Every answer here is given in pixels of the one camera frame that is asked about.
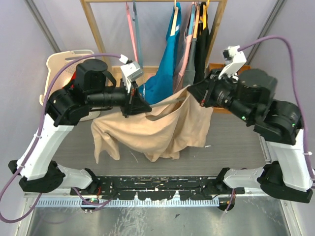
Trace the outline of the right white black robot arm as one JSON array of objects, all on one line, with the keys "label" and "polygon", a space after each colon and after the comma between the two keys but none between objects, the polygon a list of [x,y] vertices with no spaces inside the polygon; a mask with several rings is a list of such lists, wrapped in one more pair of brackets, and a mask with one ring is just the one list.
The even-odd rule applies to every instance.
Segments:
[{"label": "right white black robot arm", "polygon": [[260,69],[242,72],[237,79],[214,69],[188,92],[201,107],[222,107],[240,118],[264,138],[272,161],[256,169],[223,168],[216,188],[226,194],[231,189],[259,188],[269,196],[309,203],[313,191],[313,170],[307,167],[302,139],[305,133],[297,105],[274,98],[277,79]]}]

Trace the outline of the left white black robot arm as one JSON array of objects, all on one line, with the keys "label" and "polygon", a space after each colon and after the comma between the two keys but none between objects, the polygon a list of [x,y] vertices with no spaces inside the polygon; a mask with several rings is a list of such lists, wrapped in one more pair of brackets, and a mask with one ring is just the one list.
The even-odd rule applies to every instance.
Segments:
[{"label": "left white black robot arm", "polygon": [[21,176],[24,192],[49,193],[60,187],[82,189],[95,194],[100,189],[96,175],[88,168],[67,168],[53,161],[60,144],[79,121],[90,112],[119,107],[124,117],[151,111],[140,96],[136,79],[142,75],[140,65],[127,61],[121,66],[118,86],[105,62],[86,59],[76,65],[73,78],[54,91],[44,104],[40,126],[25,154],[8,166]]}]

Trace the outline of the beige t shirt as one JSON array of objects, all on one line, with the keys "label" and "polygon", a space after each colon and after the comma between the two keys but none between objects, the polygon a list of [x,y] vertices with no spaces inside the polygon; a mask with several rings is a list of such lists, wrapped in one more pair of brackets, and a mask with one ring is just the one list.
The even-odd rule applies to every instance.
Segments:
[{"label": "beige t shirt", "polygon": [[181,97],[185,100],[154,107],[148,113],[125,118],[115,112],[94,119],[91,131],[96,162],[102,151],[119,160],[120,143],[143,153],[151,162],[179,159],[180,151],[186,147],[204,147],[213,108],[201,107],[186,88],[163,101]]}]

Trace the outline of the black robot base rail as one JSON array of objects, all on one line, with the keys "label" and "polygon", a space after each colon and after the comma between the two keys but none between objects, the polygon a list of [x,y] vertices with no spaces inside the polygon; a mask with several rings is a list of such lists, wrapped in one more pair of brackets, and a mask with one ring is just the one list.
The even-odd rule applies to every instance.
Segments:
[{"label": "black robot base rail", "polygon": [[231,200],[222,203],[229,209],[234,206],[236,194],[244,194],[244,188],[231,189],[217,178],[211,177],[136,177],[136,176],[102,176],[97,178],[95,190],[71,189],[70,194],[80,193],[82,196],[100,195],[106,200],[163,201],[179,197],[181,203],[198,201],[213,201],[220,195],[230,195]]}]

